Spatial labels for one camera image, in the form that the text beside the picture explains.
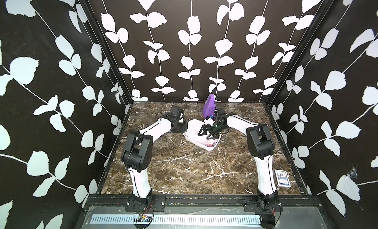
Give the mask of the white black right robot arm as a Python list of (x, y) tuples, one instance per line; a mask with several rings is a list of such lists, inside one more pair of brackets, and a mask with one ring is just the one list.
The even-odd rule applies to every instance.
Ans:
[(258, 172), (258, 206), (267, 211), (278, 201), (272, 167), (275, 143), (269, 127), (265, 123), (252, 123), (236, 114), (226, 114), (213, 125), (202, 125), (197, 135), (205, 135), (207, 139), (219, 139), (221, 132), (227, 128), (236, 129), (247, 138), (248, 150), (255, 159)]

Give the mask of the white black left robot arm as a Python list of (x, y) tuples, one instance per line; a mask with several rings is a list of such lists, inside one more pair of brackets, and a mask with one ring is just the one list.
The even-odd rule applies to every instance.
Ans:
[(184, 116), (182, 108), (172, 106), (169, 112), (164, 113), (152, 125), (129, 132), (121, 160), (132, 180), (132, 199), (146, 204), (152, 200), (147, 168), (152, 160), (153, 143), (166, 133), (184, 133), (188, 128)]

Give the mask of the white plastic storage box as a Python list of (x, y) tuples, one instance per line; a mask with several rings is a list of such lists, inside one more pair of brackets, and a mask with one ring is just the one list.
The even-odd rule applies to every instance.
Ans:
[(209, 132), (206, 129), (208, 124), (206, 122), (193, 119), (188, 122), (187, 131), (183, 133), (184, 138), (201, 147), (207, 151), (213, 151), (214, 148), (220, 142), (220, 138), (218, 139), (207, 139)]

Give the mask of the pink sticker sheet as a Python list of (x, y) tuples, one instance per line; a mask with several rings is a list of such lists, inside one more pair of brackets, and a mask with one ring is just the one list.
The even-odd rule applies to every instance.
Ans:
[(188, 138), (194, 139), (195, 141), (198, 141), (198, 142), (206, 141), (207, 135), (203, 135), (203, 136), (197, 135), (201, 126), (204, 125), (204, 124), (205, 123), (203, 121), (200, 121), (200, 120), (197, 120), (197, 119), (193, 119), (193, 120), (189, 121), (188, 122), (188, 130), (187, 130)]

